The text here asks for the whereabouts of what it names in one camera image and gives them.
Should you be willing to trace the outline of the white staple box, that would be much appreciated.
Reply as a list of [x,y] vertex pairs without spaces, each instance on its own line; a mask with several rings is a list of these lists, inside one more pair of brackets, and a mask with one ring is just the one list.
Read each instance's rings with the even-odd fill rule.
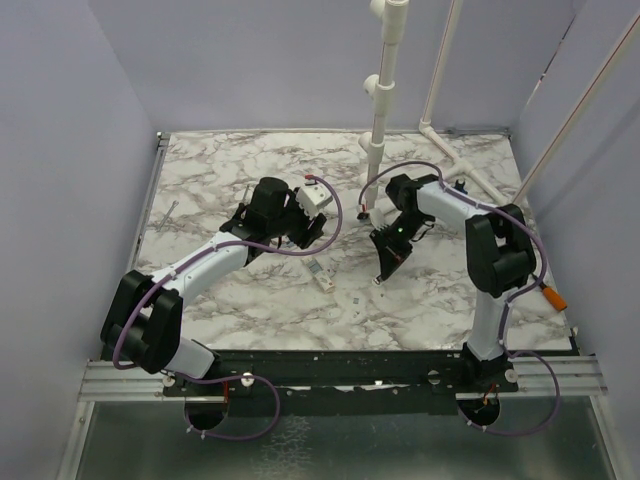
[[304,263],[305,267],[314,278],[318,286],[325,292],[331,293],[335,289],[335,284],[332,279],[328,275],[327,271],[323,268],[323,266],[315,259],[310,258],[308,261]]

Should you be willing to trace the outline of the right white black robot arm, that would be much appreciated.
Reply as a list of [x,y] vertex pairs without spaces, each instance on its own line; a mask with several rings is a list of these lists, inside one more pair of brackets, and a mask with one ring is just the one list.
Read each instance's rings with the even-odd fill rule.
[[464,344],[472,359],[460,365],[459,378],[467,389],[481,391],[496,376],[490,361],[505,355],[508,304],[537,266],[522,211],[514,204],[479,202],[433,174],[418,179],[395,176],[385,192],[399,216],[370,234],[380,266],[376,283],[387,281],[410,256],[423,224],[440,220],[464,235],[467,273],[477,296],[471,334]]

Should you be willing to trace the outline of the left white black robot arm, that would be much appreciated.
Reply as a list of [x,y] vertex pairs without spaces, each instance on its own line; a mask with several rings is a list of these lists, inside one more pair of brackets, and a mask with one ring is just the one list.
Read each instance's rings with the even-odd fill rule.
[[323,180],[309,176],[290,188],[278,178],[263,177],[250,197],[203,246],[152,274],[132,270],[117,287],[100,333],[115,368],[141,368],[186,376],[195,392],[206,395],[220,385],[215,354],[182,334],[186,306],[226,275],[261,254],[280,253],[272,241],[288,239],[294,256],[314,255],[323,234],[323,209],[338,201]]

